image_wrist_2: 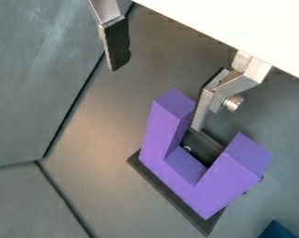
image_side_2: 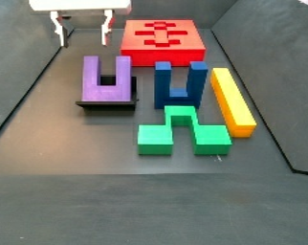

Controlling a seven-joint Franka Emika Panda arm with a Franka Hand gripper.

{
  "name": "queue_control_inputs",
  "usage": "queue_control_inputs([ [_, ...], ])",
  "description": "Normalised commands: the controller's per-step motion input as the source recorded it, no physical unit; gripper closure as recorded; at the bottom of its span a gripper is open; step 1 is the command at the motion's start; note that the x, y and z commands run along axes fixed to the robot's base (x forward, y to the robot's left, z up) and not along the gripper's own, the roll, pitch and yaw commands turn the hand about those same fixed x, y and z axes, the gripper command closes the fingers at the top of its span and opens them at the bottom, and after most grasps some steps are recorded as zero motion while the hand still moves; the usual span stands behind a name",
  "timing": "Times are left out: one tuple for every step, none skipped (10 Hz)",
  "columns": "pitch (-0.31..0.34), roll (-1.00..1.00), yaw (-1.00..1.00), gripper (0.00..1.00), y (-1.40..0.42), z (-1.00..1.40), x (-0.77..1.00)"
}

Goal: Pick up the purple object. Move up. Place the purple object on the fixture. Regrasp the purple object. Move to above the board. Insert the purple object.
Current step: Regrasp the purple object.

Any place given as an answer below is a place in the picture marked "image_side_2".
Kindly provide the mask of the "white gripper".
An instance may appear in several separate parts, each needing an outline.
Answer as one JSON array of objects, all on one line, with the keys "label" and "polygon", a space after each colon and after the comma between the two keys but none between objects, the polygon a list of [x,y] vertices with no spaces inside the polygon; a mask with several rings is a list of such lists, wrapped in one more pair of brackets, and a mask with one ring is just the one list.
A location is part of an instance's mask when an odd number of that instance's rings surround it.
[{"label": "white gripper", "polygon": [[108,45],[108,35],[115,21],[113,13],[129,14],[132,0],[29,0],[33,11],[49,12],[55,32],[60,36],[60,45],[68,47],[68,30],[63,24],[63,14],[105,14],[103,24],[103,45]]}]

